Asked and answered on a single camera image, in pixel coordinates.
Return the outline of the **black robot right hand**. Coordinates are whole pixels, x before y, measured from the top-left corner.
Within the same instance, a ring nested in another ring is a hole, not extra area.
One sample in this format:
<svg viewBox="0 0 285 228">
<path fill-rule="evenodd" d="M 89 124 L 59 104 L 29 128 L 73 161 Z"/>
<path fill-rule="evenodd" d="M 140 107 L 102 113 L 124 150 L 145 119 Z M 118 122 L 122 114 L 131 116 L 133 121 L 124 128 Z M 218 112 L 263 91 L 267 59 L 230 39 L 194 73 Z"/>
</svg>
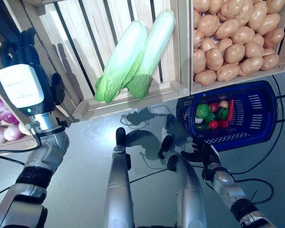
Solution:
<svg viewBox="0 0 285 228">
<path fill-rule="evenodd" d="M 192 141 L 193 152 L 181 151 L 181 155 L 190 162 L 202 162 L 204 167 L 209 167 L 211 164 L 219 164 L 219 153 L 216 148 L 208 143 L 205 143 L 199 138 L 194 138 Z"/>
</svg>

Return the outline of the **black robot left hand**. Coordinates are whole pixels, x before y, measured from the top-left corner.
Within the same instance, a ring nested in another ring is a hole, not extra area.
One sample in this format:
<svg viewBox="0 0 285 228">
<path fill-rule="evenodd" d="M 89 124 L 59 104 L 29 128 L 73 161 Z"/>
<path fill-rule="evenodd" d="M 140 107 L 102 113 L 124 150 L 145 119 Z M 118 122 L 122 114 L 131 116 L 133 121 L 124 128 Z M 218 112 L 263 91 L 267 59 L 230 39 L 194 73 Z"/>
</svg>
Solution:
<svg viewBox="0 0 285 228">
<path fill-rule="evenodd" d="M 12 104 L 26 116 L 52 112 L 65 98 L 60 74 L 49 78 L 40 63 L 35 34 L 30 28 L 21 32 L 16 43 L 4 41 L 0 47 L 0 83 Z"/>
</svg>

